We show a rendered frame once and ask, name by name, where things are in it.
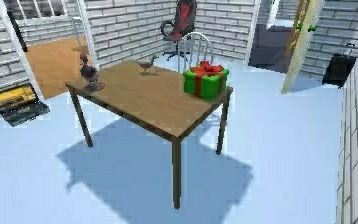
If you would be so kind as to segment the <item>brown wooden table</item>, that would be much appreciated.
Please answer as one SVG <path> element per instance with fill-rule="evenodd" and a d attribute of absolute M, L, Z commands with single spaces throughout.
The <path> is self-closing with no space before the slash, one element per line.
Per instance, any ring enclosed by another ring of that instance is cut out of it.
<path fill-rule="evenodd" d="M 201 65 L 196 69 L 195 86 L 211 82 L 217 97 L 204 100 L 200 92 L 184 92 L 185 77 L 176 71 L 153 66 L 143 74 L 137 62 L 131 60 L 101 70 L 104 87 L 90 91 L 80 78 L 65 83 L 69 90 L 83 134 L 92 146 L 90 133 L 80 106 L 79 97 L 103 107 L 172 143 L 173 204 L 180 207 L 181 142 L 213 111 L 222 107 L 216 153 L 223 148 L 228 107 L 233 88 L 226 84 L 228 70 L 220 65 Z"/>

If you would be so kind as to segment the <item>green gift box red ribbon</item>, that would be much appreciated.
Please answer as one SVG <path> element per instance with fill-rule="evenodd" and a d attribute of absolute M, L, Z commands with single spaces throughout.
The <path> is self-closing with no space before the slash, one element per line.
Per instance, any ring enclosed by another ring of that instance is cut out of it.
<path fill-rule="evenodd" d="M 204 100 L 213 100 L 226 88 L 229 70 L 203 60 L 183 72 L 184 92 Z"/>

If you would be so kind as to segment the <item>small grey bird statue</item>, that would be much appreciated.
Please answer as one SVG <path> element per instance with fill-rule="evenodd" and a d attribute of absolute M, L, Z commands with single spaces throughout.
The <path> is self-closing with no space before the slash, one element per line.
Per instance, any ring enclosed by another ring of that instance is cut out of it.
<path fill-rule="evenodd" d="M 138 64 L 141 68 L 143 68 L 144 70 L 147 70 L 148 68 L 150 68 L 154 61 L 158 59 L 158 56 L 153 55 L 150 59 L 146 59 L 146 60 L 139 60 Z"/>

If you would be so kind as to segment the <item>white wooden chair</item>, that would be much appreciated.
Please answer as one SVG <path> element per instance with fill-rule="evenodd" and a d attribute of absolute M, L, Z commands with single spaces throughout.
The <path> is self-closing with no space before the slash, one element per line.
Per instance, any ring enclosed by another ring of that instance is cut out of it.
<path fill-rule="evenodd" d="M 213 44 L 201 32 L 190 32 L 178 41 L 177 71 L 184 72 L 191 65 L 197 65 L 203 60 L 214 61 Z"/>

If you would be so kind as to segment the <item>red black office chair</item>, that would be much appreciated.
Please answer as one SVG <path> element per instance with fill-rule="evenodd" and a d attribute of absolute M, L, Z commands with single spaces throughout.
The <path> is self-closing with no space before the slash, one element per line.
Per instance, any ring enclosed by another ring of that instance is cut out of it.
<path fill-rule="evenodd" d="M 174 20 L 165 20 L 160 25 L 160 31 L 164 41 L 172 41 L 176 44 L 175 50 L 168 54 L 167 60 L 179 55 L 184 58 L 186 52 L 178 51 L 180 40 L 187 34 L 195 30 L 197 2 L 196 0 L 177 0 Z"/>

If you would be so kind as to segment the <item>dark duck statue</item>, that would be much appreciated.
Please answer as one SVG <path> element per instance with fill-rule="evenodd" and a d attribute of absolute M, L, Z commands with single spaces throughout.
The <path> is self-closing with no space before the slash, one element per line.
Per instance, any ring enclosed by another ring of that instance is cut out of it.
<path fill-rule="evenodd" d="M 98 70 L 88 64 L 88 57 L 85 53 L 80 54 L 80 61 L 82 65 L 80 74 L 87 81 L 85 89 L 89 91 L 100 91 L 103 89 L 105 84 L 99 81 Z"/>

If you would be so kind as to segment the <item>pale yellow room door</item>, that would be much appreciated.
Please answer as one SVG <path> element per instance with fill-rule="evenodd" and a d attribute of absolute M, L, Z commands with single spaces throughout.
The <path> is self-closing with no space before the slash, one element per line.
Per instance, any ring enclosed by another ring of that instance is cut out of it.
<path fill-rule="evenodd" d="M 288 56 L 292 51 L 292 57 L 281 90 L 282 94 L 289 92 L 299 74 L 313 37 L 313 32 L 309 30 L 309 27 L 317 24 L 324 2 L 325 0 L 299 0 L 292 31 L 284 52 L 284 55 Z"/>

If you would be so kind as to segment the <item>open black laptop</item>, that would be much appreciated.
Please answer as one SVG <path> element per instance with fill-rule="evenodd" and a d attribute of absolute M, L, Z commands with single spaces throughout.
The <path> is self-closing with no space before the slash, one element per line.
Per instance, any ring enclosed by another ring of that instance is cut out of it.
<path fill-rule="evenodd" d="M 47 114 L 49 107 L 39 100 L 31 83 L 0 91 L 0 115 L 12 127 Z"/>

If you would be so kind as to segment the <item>black suitcase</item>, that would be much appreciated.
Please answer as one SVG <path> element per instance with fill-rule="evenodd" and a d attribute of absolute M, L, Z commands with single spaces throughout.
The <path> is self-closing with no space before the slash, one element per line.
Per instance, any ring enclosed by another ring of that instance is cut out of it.
<path fill-rule="evenodd" d="M 353 43 L 347 43 L 342 53 L 335 53 L 332 56 L 322 79 L 323 84 L 337 85 L 338 88 L 344 86 L 356 62 L 356 57 L 352 56 L 354 48 Z"/>

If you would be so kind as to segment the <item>white room door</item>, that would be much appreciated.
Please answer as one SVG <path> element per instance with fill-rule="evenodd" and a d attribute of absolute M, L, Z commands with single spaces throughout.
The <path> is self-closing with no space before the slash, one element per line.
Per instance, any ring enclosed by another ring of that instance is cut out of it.
<path fill-rule="evenodd" d="M 19 39 L 16 36 L 15 29 L 14 29 L 14 27 L 10 21 L 10 18 L 7 14 L 7 8 L 6 8 L 6 5 L 3 0 L 0 0 L 0 17 L 3 21 L 5 28 L 6 28 L 6 31 L 8 33 L 10 40 L 11 40 L 11 43 L 19 57 L 19 60 L 27 74 L 28 81 L 33 85 L 38 97 L 41 100 L 43 100 L 44 99 L 43 94 L 41 92 L 41 89 L 40 89 L 37 81 L 36 81 L 35 75 L 32 71 L 32 68 L 31 68 L 30 63 L 27 59 L 27 56 L 26 56 L 25 52 L 22 50 L 22 46 L 19 42 Z"/>

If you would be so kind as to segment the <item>white framed window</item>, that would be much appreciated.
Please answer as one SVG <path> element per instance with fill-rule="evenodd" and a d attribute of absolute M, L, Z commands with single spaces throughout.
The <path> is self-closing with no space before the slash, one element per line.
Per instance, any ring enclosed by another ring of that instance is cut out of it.
<path fill-rule="evenodd" d="M 64 0 L 3 0 L 15 20 L 66 15 Z"/>

